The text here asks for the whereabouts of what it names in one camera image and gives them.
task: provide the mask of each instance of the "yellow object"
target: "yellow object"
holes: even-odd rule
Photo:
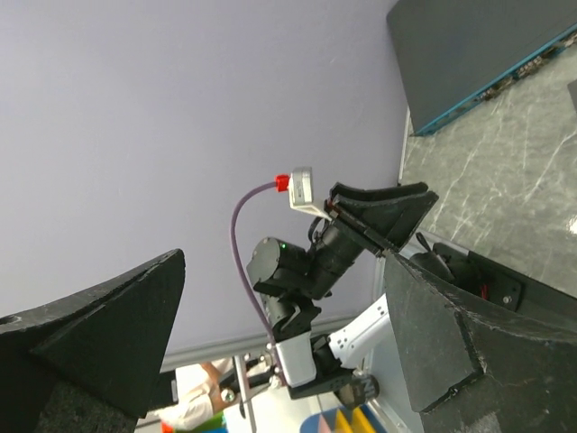
[[[347,421],[344,414],[338,410],[336,412],[336,421],[334,423],[334,433],[353,433],[353,428]]]
[[[361,408],[353,410],[353,431],[354,433],[377,433],[371,422],[364,415]]]

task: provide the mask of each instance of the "robotic arm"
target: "robotic arm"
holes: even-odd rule
[[[438,197],[424,183],[377,190],[337,183],[319,205],[310,169],[293,171],[288,193],[292,208],[316,216],[310,247],[267,237],[254,249],[247,271],[272,326],[289,393],[297,399],[351,383],[354,368],[389,323],[383,296],[347,327],[311,339],[311,322],[321,312],[313,301],[331,296],[363,251],[377,257],[400,251]]]

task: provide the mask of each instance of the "floor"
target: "floor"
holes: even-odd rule
[[[577,296],[577,46],[430,137],[401,183],[439,202],[422,227]]]

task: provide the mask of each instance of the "black box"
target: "black box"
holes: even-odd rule
[[[399,0],[388,22],[415,135],[427,135],[562,51],[577,0]]]

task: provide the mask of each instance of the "blue edge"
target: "blue edge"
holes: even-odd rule
[[[422,127],[421,129],[419,129],[418,131],[415,132],[415,135],[419,135],[419,136],[423,136],[423,135],[431,135],[434,134],[435,132],[437,132],[439,129],[441,129],[441,127],[443,126],[447,126],[448,124],[450,124],[452,121],[454,121],[455,119],[457,119],[458,117],[461,117],[462,115],[464,115],[465,113],[467,113],[468,111],[472,110],[474,107],[476,107],[478,104],[480,104],[481,102],[477,102],[475,104],[471,104],[471,106],[469,106],[466,110],[463,110],[462,113],[460,113],[459,115],[457,115],[454,119],[452,119],[451,121],[449,121],[446,124],[442,124],[441,121],[444,120],[445,117],[447,117],[448,115],[450,115],[454,110],[458,109],[460,106],[470,102],[472,99],[474,99],[475,97],[479,96],[480,94],[482,94],[485,90],[487,90],[488,88],[490,88],[491,86],[494,86],[495,84],[497,84],[499,81],[501,81],[502,79],[508,77],[509,75],[513,74],[517,69],[519,69],[521,66],[525,65],[526,63],[528,63],[529,61],[531,61],[532,59],[534,59],[535,57],[537,57],[539,54],[541,54],[543,51],[549,49],[554,43],[559,42],[562,38],[564,38],[565,36],[568,36],[569,34],[575,32],[575,30],[577,30],[577,24],[575,24],[573,27],[571,27],[569,30],[567,30],[566,32],[561,33],[557,38],[553,39],[552,41],[548,42],[547,44],[545,44],[543,47],[541,47],[539,50],[535,51],[533,54],[525,57],[523,60],[521,60],[519,63],[515,64],[514,66],[512,66],[510,69],[506,70],[505,72],[503,72],[501,75],[499,75],[497,78],[493,79],[487,86],[485,86],[484,88],[482,88],[481,90],[479,90],[476,93],[473,93],[471,96],[465,98],[463,101],[461,101],[459,104],[455,105],[453,108],[445,111],[443,114],[439,115],[435,120],[433,120],[432,122],[428,123],[427,125],[425,125],[424,127]]]
[[[347,417],[347,419],[351,419],[351,415],[352,415],[351,411],[347,410],[345,408],[337,408],[337,409],[327,410],[325,412],[318,413],[316,415],[313,415],[312,417],[307,418],[305,420],[305,422],[303,422],[303,424],[300,426],[300,433],[317,433],[318,432],[319,417],[321,415],[323,415],[325,417],[326,422],[328,423],[329,427],[331,429],[334,429],[334,423],[336,420],[336,412],[338,410],[341,410],[343,412],[344,416]],[[364,413],[364,416],[367,417],[367,419],[369,420],[372,427],[375,429],[375,431],[377,433],[387,433],[387,430],[385,430],[385,428],[381,426],[381,424],[377,421],[377,418],[374,416],[372,411],[366,405],[361,406],[361,410],[362,410],[362,413]]]

